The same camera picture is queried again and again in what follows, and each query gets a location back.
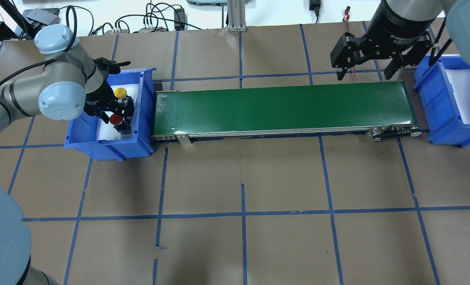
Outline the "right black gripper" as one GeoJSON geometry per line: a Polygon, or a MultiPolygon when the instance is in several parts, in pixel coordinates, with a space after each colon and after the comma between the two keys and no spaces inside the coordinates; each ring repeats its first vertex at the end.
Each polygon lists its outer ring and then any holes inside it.
{"type": "Polygon", "coordinates": [[[384,70],[386,80],[398,70],[417,66],[432,49],[433,41],[426,27],[414,30],[403,25],[371,25],[361,37],[350,32],[341,34],[329,54],[331,67],[336,68],[338,81],[348,70],[370,60],[389,60],[384,70]]]}

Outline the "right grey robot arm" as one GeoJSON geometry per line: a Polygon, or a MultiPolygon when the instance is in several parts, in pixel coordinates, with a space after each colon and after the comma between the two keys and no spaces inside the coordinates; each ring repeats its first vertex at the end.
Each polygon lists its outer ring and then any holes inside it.
{"type": "Polygon", "coordinates": [[[382,0],[367,32],[340,36],[330,54],[342,80],[348,70],[369,60],[385,60],[385,79],[430,54],[434,65],[451,43],[470,65],[470,0],[382,0]]]}

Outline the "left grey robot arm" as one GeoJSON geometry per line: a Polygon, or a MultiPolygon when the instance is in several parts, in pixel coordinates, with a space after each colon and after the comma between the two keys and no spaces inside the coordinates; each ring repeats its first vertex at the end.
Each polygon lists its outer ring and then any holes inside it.
{"type": "Polygon", "coordinates": [[[93,59],[63,24],[40,30],[34,44],[46,59],[0,81],[0,133],[16,120],[37,115],[57,121],[89,115],[105,123],[107,112],[129,116],[128,103],[121,103],[107,81],[128,61],[93,59]]]}

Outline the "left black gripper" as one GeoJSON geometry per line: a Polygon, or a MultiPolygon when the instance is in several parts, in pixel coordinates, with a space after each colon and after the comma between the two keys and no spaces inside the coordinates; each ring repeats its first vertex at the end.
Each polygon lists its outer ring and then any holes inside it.
{"type": "Polygon", "coordinates": [[[108,60],[106,58],[98,58],[93,60],[95,71],[101,73],[102,83],[99,88],[86,94],[84,112],[90,117],[97,117],[103,123],[109,123],[109,117],[106,111],[113,114],[121,115],[124,118],[132,118],[135,113],[135,103],[132,97],[125,97],[124,99],[117,99],[114,96],[114,91],[107,82],[107,77],[110,74],[119,74],[120,67],[128,66],[131,61],[124,61],[117,63],[115,60],[108,60]]]}

